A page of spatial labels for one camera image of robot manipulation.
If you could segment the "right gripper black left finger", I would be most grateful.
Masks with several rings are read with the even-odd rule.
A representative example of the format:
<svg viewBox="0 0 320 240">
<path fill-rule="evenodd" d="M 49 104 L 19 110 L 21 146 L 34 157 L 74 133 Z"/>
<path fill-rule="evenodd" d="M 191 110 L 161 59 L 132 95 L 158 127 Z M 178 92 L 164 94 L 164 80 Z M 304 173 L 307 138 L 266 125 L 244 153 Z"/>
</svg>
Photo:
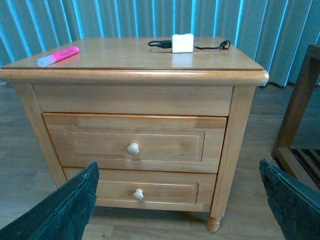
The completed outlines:
<svg viewBox="0 0 320 240">
<path fill-rule="evenodd" d="M 92 162 L 31 210 L 0 230 L 2 240 L 80 240 L 97 200 Z"/>
</svg>

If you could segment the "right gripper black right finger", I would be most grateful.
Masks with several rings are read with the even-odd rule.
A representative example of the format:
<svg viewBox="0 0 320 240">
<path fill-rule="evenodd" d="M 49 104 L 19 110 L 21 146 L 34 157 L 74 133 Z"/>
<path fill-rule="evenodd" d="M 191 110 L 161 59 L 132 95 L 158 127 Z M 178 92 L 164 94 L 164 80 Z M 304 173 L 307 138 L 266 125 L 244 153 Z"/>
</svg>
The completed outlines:
<svg viewBox="0 0 320 240">
<path fill-rule="evenodd" d="M 287 240 L 320 238 L 320 193 L 285 173 L 268 160 L 259 172 L 269 207 Z"/>
</svg>

